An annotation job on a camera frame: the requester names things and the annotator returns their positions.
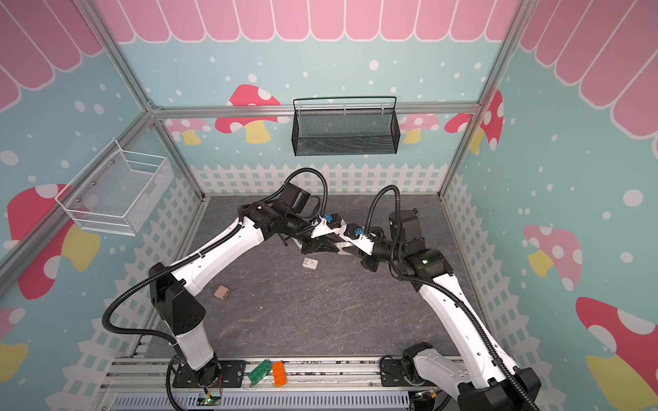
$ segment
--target green toy brick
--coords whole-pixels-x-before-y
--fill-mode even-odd
[[[272,371],[272,364],[270,364],[268,360],[258,364],[258,366],[249,373],[249,380],[251,381],[249,386],[253,387],[254,385],[258,384],[258,382],[262,380],[267,374],[269,374],[270,371]]]

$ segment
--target black wire basket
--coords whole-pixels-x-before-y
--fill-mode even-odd
[[[294,99],[295,156],[396,154],[396,102],[388,96]]]

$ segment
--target dark gray marble surface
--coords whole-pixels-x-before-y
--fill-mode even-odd
[[[333,195],[327,212],[364,224],[373,197]],[[256,199],[211,197],[190,250],[224,230],[236,218],[239,204]],[[427,247],[441,250],[480,313],[438,197],[402,196],[403,209],[414,207]],[[386,228],[391,211],[393,196],[385,195],[373,225]],[[309,257],[318,260],[316,270],[302,267],[304,256],[294,243],[285,247],[277,236],[271,237],[241,255],[197,295],[206,308],[205,329],[218,356],[400,355],[420,341],[433,344],[443,355],[458,354],[430,306],[411,284],[391,278],[386,265],[372,273],[354,256]],[[225,301],[213,296],[220,285],[230,289]],[[158,329],[168,331],[162,321]],[[146,352],[151,358],[173,354],[172,347],[157,338]]]

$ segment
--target white wire basket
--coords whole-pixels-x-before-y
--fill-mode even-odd
[[[113,143],[117,149],[105,161],[71,191],[85,167],[55,200],[83,230],[135,236],[174,173],[166,157],[126,151]]]

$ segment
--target wire mesh basket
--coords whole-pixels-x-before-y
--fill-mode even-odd
[[[83,230],[137,235],[174,173],[166,157],[125,151],[113,143],[116,150],[72,187],[83,169],[55,200]]]
[[[293,100],[295,156],[397,153],[396,101],[388,96]]]

